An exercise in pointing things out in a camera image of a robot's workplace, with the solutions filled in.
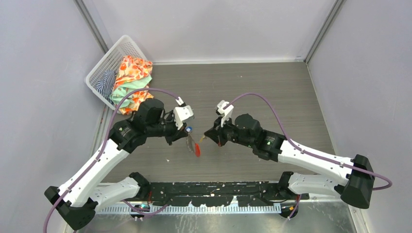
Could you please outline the red handled metal keyring holder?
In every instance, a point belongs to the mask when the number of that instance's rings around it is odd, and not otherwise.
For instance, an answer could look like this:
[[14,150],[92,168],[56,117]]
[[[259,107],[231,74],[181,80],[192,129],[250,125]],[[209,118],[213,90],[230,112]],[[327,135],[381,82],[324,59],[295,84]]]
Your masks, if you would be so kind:
[[191,135],[187,136],[187,147],[188,147],[190,152],[192,152],[196,155],[196,157],[201,156],[200,147],[199,147],[198,143],[195,142],[195,140],[193,139],[193,137]]

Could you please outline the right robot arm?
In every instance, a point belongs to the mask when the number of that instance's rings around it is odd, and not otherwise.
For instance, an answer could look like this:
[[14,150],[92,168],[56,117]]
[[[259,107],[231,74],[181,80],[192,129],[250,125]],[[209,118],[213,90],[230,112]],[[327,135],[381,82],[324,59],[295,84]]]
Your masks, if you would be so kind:
[[249,114],[222,122],[218,117],[204,136],[218,146],[232,142],[252,149],[254,155],[266,161],[292,164],[313,171],[313,175],[284,172],[277,186],[283,199],[313,193],[339,197],[348,205],[368,209],[375,177],[369,159],[357,154],[340,157],[302,146],[286,136],[265,130]]

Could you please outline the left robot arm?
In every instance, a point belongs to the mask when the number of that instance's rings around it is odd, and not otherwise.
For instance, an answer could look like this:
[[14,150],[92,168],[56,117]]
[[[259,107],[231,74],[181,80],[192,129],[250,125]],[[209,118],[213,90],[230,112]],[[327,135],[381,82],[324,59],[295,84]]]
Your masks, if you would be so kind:
[[167,112],[158,99],[146,99],[128,119],[118,121],[108,132],[95,154],[59,187],[50,186],[46,198],[74,230],[85,227],[101,209],[135,198],[145,200],[151,184],[134,172],[122,181],[98,188],[107,174],[150,137],[163,137],[168,145],[188,136],[187,122],[194,118],[192,108],[181,99]]

